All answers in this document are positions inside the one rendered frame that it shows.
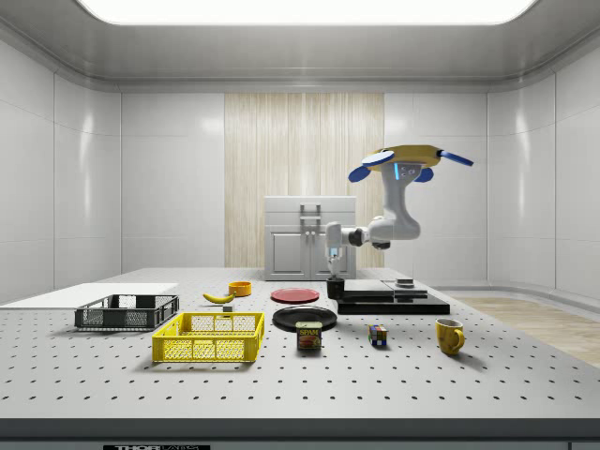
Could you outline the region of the red plate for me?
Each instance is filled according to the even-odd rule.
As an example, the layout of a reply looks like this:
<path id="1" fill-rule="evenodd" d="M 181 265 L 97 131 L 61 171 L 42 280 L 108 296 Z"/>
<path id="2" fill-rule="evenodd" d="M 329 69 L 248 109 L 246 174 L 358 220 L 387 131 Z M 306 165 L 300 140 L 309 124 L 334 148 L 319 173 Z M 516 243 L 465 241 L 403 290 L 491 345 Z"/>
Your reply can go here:
<path id="1" fill-rule="evenodd" d="M 320 294 L 307 288 L 284 288 L 271 292 L 270 298 L 281 304 L 301 305 L 315 302 Z"/>

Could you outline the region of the white cabinet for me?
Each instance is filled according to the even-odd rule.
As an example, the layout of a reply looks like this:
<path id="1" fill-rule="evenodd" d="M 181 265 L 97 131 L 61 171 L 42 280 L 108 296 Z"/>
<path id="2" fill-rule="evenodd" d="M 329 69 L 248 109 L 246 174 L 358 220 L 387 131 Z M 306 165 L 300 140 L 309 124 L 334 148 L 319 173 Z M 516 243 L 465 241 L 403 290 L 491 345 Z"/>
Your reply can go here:
<path id="1" fill-rule="evenodd" d="M 330 277 L 325 226 L 355 224 L 354 196 L 266 196 L 264 275 L 267 280 L 325 280 Z"/>

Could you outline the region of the black plate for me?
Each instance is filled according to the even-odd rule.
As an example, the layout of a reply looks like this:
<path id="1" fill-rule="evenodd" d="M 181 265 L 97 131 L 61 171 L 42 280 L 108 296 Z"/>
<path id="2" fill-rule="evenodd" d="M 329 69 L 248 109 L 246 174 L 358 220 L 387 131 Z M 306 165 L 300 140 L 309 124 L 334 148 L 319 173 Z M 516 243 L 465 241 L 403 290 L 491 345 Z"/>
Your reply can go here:
<path id="1" fill-rule="evenodd" d="M 323 307 L 296 306 L 279 309 L 273 314 L 273 323 L 279 329 L 295 332 L 297 322 L 320 322 L 322 330 L 333 328 L 337 323 L 337 315 Z"/>

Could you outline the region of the black stove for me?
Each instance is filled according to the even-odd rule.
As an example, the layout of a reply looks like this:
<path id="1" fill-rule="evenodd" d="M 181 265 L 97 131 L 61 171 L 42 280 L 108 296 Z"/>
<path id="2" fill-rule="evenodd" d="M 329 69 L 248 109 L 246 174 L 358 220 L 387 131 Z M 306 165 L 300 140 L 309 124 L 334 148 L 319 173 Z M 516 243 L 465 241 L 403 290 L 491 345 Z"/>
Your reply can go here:
<path id="1" fill-rule="evenodd" d="M 339 314 L 449 314 L 450 305 L 416 288 L 412 278 L 345 279 Z"/>

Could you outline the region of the flat-sided can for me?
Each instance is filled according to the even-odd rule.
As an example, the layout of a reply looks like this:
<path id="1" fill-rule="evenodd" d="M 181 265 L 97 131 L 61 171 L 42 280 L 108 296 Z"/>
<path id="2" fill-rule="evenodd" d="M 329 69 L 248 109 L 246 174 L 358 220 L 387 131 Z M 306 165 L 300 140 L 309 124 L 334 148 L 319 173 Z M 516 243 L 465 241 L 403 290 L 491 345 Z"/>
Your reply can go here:
<path id="1" fill-rule="evenodd" d="M 297 322 L 295 328 L 298 350 L 319 350 L 323 346 L 321 322 Z"/>

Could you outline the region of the yellow mug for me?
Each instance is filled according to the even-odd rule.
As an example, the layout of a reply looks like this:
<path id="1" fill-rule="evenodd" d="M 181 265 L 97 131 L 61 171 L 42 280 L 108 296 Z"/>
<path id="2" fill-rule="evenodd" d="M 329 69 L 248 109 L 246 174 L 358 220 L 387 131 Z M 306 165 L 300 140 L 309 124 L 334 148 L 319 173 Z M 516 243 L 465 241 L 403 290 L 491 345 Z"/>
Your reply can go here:
<path id="1" fill-rule="evenodd" d="M 463 324 L 452 319 L 437 319 L 435 328 L 441 351 L 448 355 L 458 354 L 465 343 Z"/>

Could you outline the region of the yellow basket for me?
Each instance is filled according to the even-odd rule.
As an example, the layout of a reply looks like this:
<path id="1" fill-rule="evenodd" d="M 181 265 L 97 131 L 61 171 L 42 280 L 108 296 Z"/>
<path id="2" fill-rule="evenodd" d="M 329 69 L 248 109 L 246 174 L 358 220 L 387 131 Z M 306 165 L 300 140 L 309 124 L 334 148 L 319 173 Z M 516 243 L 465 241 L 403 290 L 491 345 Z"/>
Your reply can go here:
<path id="1" fill-rule="evenodd" d="M 262 312 L 183 312 L 152 336 L 155 362 L 253 362 L 264 335 Z"/>

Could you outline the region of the dark grey basket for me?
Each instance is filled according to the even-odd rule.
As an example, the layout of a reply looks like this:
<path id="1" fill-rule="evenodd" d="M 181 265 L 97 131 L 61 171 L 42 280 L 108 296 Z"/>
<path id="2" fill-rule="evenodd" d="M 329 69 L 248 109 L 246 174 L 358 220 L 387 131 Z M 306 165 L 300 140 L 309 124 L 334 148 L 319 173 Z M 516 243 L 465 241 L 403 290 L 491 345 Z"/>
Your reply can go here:
<path id="1" fill-rule="evenodd" d="M 178 295 L 112 294 L 75 310 L 81 329 L 155 329 L 179 309 Z"/>

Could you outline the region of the white board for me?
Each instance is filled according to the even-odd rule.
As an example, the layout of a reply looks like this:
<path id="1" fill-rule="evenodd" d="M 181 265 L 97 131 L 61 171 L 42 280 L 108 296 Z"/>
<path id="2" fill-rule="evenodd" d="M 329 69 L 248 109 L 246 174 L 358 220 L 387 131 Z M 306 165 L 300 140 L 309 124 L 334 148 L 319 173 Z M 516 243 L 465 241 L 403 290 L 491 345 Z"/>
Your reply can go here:
<path id="1" fill-rule="evenodd" d="M 77 308 L 111 294 L 161 294 L 176 286 L 177 283 L 84 283 L 0 308 Z"/>

